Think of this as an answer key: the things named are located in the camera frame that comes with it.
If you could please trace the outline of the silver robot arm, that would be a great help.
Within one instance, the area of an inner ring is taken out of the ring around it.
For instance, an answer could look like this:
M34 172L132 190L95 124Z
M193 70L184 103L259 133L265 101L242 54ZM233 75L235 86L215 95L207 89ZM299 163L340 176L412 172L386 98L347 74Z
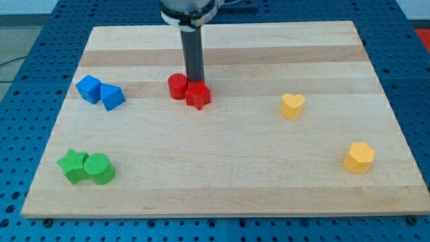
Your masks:
M208 23L224 0L160 0L161 17L182 32L194 32Z

